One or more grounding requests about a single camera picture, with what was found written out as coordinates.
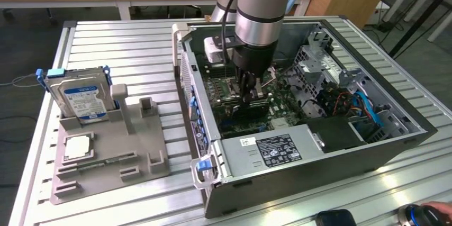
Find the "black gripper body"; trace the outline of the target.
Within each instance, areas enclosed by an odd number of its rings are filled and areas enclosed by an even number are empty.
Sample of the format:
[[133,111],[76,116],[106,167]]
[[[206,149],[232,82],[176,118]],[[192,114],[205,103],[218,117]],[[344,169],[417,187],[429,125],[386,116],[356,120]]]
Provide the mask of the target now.
[[266,46],[252,46],[245,44],[233,49],[232,62],[240,77],[242,74],[252,74],[256,77],[262,76],[264,71],[270,66],[276,47],[276,43]]

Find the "person's hand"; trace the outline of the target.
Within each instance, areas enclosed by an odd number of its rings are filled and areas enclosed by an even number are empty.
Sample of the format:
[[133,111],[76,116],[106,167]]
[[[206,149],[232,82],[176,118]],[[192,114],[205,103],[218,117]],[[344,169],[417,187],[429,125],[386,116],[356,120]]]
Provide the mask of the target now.
[[441,214],[446,215],[450,219],[452,217],[452,204],[450,203],[430,201],[430,202],[422,203],[422,205],[428,205],[436,208],[441,212]]

